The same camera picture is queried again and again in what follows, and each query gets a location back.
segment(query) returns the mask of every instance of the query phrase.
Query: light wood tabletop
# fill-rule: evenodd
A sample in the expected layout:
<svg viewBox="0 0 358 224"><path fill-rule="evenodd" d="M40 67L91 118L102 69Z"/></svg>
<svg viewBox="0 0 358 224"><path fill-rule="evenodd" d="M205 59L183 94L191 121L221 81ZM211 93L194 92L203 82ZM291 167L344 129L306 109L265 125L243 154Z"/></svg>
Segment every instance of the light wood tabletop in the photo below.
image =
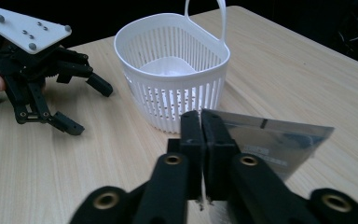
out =
<svg viewBox="0 0 358 224"><path fill-rule="evenodd" d="M191 17L219 36L219 10ZM169 138L137 110L114 51L114 37L72 49L89 55L94 72L115 92L101 96L83 78L48 78L50 111L84 126L78 136L48 124L14 118L0 92L0 224L68 223L85 198L102 186L131 191L147 181ZM287 181L309 198L332 188L358 202L358 62L242 7L227 8L231 57L219 110L334 127ZM209 210L190 202L187 223L210 223Z"/></svg>

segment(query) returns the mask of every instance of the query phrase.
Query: screw hole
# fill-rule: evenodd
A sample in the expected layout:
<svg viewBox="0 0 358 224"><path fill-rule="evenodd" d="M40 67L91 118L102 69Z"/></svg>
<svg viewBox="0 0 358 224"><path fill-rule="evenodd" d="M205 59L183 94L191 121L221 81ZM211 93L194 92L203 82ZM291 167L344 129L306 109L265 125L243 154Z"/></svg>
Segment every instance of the screw hole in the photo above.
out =
<svg viewBox="0 0 358 224"><path fill-rule="evenodd" d="M240 158L241 163L248 166L255 166L258 164L258 161L255 157L244 156Z"/></svg>
<svg viewBox="0 0 358 224"><path fill-rule="evenodd" d="M165 162L169 165L177 165L182 161L178 156L168 156L165 158Z"/></svg>
<svg viewBox="0 0 358 224"><path fill-rule="evenodd" d="M346 213L351 211L351 204L337 195L326 194L322 197L322 201L325 205L338 212Z"/></svg>
<svg viewBox="0 0 358 224"><path fill-rule="evenodd" d="M108 209L116 206L116 204L118 204L118 201L119 197L116 193L114 193L113 191L106 192L101 194L94 200L94 207L98 209Z"/></svg>

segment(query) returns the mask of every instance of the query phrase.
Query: dark background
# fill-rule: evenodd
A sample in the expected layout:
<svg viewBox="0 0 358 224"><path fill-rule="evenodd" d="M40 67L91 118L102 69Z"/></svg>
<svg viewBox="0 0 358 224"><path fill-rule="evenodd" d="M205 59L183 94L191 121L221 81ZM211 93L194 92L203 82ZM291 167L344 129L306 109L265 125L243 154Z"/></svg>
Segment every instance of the dark background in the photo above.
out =
<svg viewBox="0 0 358 224"><path fill-rule="evenodd" d="M184 14L186 0L0 0L0 8L70 25L64 47L115 35L131 21L162 12ZM358 61L358 0L226 0ZM217 9L215 0L191 0L189 14Z"/></svg>

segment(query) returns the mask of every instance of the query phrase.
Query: white strainer basket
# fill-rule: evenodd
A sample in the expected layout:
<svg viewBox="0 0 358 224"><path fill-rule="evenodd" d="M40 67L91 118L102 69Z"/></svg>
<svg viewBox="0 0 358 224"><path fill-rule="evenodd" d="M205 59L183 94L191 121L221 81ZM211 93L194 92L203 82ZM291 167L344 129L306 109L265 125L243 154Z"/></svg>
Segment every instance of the white strainer basket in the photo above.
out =
<svg viewBox="0 0 358 224"><path fill-rule="evenodd" d="M188 16L156 14L121 28L114 40L134 102L154 127L180 132L190 110L216 109L225 84L230 51L226 45L226 2L218 39Z"/></svg>

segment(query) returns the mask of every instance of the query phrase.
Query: robotic hand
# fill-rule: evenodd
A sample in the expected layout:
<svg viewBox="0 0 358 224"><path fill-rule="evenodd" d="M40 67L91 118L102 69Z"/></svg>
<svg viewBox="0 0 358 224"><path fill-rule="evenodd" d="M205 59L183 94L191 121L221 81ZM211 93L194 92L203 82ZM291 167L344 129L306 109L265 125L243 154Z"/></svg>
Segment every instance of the robotic hand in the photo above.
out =
<svg viewBox="0 0 358 224"><path fill-rule="evenodd" d="M71 135L84 131L64 114L50 114L41 91L46 77L58 75L57 82L65 84L72 77L83 77L103 96L113 92L108 82L93 73L88 55L60 46L60 40L69 34L69 26L0 8L0 76L7 84L7 97L19 124L49 123Z"/></svg>

